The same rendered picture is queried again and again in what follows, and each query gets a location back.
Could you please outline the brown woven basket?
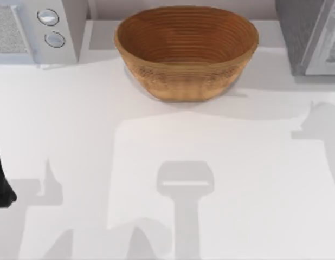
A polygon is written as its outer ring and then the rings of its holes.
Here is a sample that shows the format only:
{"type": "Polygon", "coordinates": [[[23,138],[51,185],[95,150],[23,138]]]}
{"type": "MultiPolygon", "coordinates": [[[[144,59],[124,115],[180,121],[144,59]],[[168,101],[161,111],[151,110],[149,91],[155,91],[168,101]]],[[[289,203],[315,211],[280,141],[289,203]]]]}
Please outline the brown woven basket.
{"type": "Polygon", "coordinates": [[[259,46],[246,18],[209,6],[162,6],[123,20],[114,43],[132,76],[162,101],[199,102],[227,90],[259,46]]]}

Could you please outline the pale microwave oven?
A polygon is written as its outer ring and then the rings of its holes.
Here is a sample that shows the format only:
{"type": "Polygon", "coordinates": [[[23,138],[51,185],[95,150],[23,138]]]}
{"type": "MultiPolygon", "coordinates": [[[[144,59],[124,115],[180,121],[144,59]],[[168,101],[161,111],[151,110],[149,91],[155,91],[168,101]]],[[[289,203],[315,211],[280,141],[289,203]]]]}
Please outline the pale microwave oven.
{"type": "Polygon", "coordinates": [[[0,0],[0,65],[69,65],[79,60],[89,13],[88,0],[0,0]],[[43,25],[37,12],[53,9],[55,26],[43,25]],[[58,32],[66,43],[52,48],[44,35],[58,32]]]}

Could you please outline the round microwave knob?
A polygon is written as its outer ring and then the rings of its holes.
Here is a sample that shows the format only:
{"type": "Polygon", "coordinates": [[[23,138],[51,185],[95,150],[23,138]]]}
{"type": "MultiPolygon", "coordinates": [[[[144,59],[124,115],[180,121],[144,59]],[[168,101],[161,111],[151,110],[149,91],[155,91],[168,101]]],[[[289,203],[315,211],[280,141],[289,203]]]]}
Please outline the round microwave knob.
{"type": "Polygon", "coordinates": [[[37,12],[37,19],[46,26],[55,26],[58,24],[60,18],[53,9],[44,9],[37,12]]]}
{"type": "Polygon", "coordinates": [[[51,32],[44,35],[44,41],[52,48],[61,48],[65,45],[66,39],[59,32],[51,32]]]}

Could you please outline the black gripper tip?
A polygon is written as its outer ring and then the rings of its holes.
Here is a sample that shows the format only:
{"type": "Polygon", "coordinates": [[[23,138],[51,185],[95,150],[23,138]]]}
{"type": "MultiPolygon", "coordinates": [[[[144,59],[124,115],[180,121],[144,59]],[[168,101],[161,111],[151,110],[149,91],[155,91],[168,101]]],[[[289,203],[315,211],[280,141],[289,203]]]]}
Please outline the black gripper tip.
{"type": "Polygon", "coordinates": [[[17,195],[5,177],[0,159],[0,208],[9,208],[16,200],[17,195]]]}

